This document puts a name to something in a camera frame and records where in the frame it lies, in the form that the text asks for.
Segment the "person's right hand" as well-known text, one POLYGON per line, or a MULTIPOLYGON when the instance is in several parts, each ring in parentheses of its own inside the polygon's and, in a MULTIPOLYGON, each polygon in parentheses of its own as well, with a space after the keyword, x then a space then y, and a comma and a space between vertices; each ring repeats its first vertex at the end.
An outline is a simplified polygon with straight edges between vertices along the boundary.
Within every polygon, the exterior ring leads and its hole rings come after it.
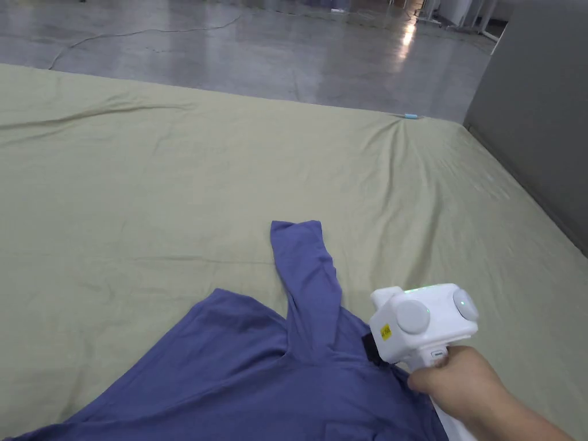
POLYGON ((482 354, 468 346, 451 346, 441 362, 410 374, 408 384, 469 427, 513 424, 528 413, 482 354))

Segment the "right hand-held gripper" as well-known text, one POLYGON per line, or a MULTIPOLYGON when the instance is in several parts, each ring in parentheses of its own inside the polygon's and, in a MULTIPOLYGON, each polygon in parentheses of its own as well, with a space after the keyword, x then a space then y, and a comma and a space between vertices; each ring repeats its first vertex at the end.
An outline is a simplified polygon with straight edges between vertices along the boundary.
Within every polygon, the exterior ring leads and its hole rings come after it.
POLYGON ((408 291, 389 287, 374 291, 370 298, 375 313, 362 342, 375 365, 403 363, 410 372, 428 368, 447 356, 449 345, 478 331, 477 308, 455 284, 408 291))

